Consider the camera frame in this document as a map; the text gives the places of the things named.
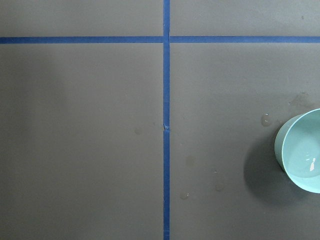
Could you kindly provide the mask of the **mint green bowl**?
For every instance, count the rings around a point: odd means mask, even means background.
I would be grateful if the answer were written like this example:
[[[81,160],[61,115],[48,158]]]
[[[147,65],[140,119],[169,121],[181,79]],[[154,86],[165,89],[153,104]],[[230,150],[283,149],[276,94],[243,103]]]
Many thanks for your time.
[[[313,109],[285,122],[274,141],[275,158],[299,188],[320,192],[320,110]]]

